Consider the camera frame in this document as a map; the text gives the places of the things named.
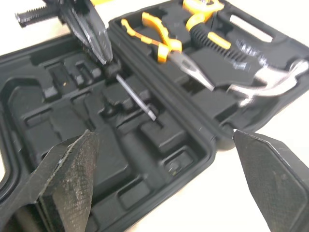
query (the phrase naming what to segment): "hammer head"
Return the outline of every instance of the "hammer head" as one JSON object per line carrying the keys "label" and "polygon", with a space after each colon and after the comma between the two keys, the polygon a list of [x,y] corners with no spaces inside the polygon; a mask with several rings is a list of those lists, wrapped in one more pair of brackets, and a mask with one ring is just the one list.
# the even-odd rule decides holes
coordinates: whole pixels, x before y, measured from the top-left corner
{"label": "hammer head", "polygon": [[275,97],[289,91],[297,84],[296,77],[304,74],[308,69],[309,62],[305,59],[294,61],[289,71],[265,66],[255,74],[257,80],[265,83],[264,86],[231,85],[227,91],[241,97],[242,100],[239,102],[239,106],[243,107],[252,103],[257,97]]}

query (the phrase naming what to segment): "black gripper pad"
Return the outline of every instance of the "black gripper pad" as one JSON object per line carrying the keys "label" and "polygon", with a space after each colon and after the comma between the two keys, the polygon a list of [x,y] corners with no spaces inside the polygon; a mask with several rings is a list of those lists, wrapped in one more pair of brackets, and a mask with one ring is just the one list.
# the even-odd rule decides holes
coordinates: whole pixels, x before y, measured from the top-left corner
{"label": "black gripper pad", "polygon": [[309,168],[282,142],[237,130],[234,142],[251,195],[272,232],[309,229]]}

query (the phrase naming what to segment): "pliers handle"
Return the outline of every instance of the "pliers handle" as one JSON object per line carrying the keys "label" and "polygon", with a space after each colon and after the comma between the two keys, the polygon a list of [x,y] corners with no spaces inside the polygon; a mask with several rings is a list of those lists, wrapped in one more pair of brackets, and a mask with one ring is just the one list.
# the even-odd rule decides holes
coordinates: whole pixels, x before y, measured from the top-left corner
{"label": "pliers handle", "polygon": [[147,12],[143,12],[141,16],[141,21],[144,26],[155,29],[161,37],[163,42],[153,40],[147,36],[144,36],[136,32],[128,23],[126,19],[121,20],[121,25],[126,28],[126,31],[129,35],[139,38],[145,44],[155,45],[155,55],[157,56],[158,62],[166,62],[168,55],[171,51],[182,52],[183,45],[182,42],[176,39],[169,37],[169,31],[166,27],[163,26],[161,19],[158,17],[152,16]]}
{"label": "pliers handle", "polygon": [[212,0],[212,2],[212,4],[208,5],[199,0],[183,0],[183,8],[193,14],[186,24],[188,31],[199,23],[206,23],[214,12],[224,8],[224,4],[219,0]]}

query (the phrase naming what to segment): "small screwdriver slot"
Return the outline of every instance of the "small screwdriver slot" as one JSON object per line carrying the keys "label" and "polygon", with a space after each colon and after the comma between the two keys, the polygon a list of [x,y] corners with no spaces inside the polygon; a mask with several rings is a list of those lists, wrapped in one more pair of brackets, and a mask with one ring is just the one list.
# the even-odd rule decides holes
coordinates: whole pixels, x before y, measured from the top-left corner
{"label": "small screwdriver slot", "polygon": [[79,63],[79,64],[76,64],[76,67],[77,67],[78,71],[81,73],[82,77],[84,78],[85,84],[87,86],[91,85],[93,83],[93,78],[92,78],[90,71],[85,66],[85,64]]}

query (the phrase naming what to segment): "yellow-handled pliers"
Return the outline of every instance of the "yellow-handled pliers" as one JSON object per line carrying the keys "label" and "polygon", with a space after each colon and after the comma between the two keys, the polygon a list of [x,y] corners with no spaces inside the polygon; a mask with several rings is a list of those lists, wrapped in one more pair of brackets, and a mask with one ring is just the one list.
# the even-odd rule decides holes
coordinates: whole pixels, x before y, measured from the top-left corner
{"label": "yellow-handled pliers", "polygon": [[142,23],[146,27],[154,28],[161,37],[162,43],[136,32],[126,19],[121,20],[129,35],[139,38],[143,43],[155,45],[158,62],[166,62],[167,59],[174,62],[184,73],[199,81],[210,91],[214,90],[213,83],[205,76],[191,58],[184,54],[181,41],[169,37],[169,31],[163,26],[161,19],[147,12],[142,13]]}

